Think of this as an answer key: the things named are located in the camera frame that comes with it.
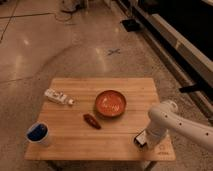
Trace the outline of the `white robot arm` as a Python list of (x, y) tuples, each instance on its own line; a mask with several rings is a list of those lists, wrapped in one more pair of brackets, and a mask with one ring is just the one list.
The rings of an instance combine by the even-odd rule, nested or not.
[(177, 111), (177, 104), (171, 100), (149, 109), (150, 123), (146, 128), (148, 147), (155, 147), (165, 137), (167, 130), (172, 130), (213, 153), (213, 127), (185, 119), (177, 115)]

